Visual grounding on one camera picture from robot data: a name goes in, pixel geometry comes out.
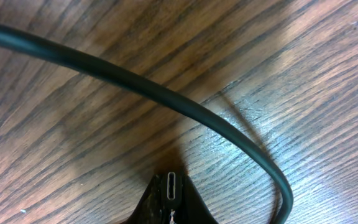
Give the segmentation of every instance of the black cable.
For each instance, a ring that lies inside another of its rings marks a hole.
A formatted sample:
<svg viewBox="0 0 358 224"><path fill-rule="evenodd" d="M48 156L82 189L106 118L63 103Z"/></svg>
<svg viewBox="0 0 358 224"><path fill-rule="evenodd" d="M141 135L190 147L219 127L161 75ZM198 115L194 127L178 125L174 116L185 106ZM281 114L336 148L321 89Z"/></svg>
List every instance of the black cable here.
<svg viewBox="0 0 358 224"><path fill-rule="evenodd" d="M100 58L2 25L0 25L0 46L127 88L211 128L242 149L272 177L279 187L283 199L281 209L273 222L284 223L288 218L293 205L293 195L290 184L282 171L249 138L210 110L174 91Z"/></svg>

